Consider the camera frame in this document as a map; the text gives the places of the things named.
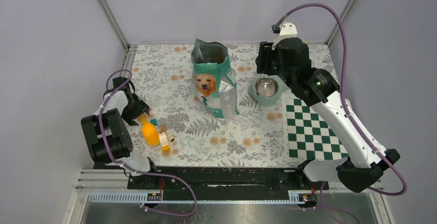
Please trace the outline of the orange plastic scoop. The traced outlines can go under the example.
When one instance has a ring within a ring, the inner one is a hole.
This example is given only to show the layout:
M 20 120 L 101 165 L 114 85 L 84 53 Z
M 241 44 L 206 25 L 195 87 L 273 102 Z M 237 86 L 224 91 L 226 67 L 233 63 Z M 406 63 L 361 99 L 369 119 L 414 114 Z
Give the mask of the orange plastic scoop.
M 156 127 L 149 123 L 144 114 L 139 116 L 139 121 L 142 124 L 141 132 L 144 136 L 145 142 L 151 146 L 159 144 L 159 133 Z

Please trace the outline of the green dog food bag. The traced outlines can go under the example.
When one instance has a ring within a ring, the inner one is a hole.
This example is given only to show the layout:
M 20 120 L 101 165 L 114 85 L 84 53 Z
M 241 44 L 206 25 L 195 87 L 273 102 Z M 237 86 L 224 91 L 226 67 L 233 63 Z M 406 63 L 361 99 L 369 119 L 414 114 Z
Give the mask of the green dog food bag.
M 191 62 L 197 97 L 206 109 L 222 124 L 237 116 L 236 72 L 228 48 L 219 42 L 196 39 Z

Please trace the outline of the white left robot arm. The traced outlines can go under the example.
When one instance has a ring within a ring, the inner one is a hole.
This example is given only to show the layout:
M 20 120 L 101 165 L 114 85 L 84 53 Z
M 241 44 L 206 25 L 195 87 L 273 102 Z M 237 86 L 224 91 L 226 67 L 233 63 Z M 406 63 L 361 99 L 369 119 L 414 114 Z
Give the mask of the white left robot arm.
M 132 176 L 140 175 L 145 187 L 154 188 L 160 175 L 150 168 L 149 158 L 134 150 L 126 127 L 137 126 L 137 119 L 149 114 L 150 107 L 135 94 L 128 78 L 116 77 L 112 83 L 98 110 L 80 121 L 89 154 L 95 163 L 119 166 Z

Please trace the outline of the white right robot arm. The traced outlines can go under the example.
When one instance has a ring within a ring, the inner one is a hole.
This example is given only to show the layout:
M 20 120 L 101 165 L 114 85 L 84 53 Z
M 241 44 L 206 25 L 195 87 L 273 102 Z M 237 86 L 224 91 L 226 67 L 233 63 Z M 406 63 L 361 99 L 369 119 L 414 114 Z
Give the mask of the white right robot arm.
M 336 160 L 307 159 L 297 167 L 296 184 L 303 189 L 315 182 L 341 182 L 360 193 L 372 189 L 385 170 L 399 159 L 396 149 L 386 149 L 365 134 L 351 108 L 341 99 L 340 86 L 325 69 L 312 66 L 309 47 L 299 38 L 277 45 L 261 42 L 256 57 L 258 74 L 278 76 L 291 92 L 314 110 L 344 146 L 348 156 Z

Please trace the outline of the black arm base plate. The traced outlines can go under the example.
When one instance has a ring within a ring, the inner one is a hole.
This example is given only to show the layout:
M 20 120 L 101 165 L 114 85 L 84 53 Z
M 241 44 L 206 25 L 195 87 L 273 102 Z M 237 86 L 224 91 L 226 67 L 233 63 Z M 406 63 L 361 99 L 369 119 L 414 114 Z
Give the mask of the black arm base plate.
M 131 176 L 127 188 L 157 190 L 167 201 L 280 201 L 290 193 L 328 189 L 293 168 L 153 166 L 152 175 Z

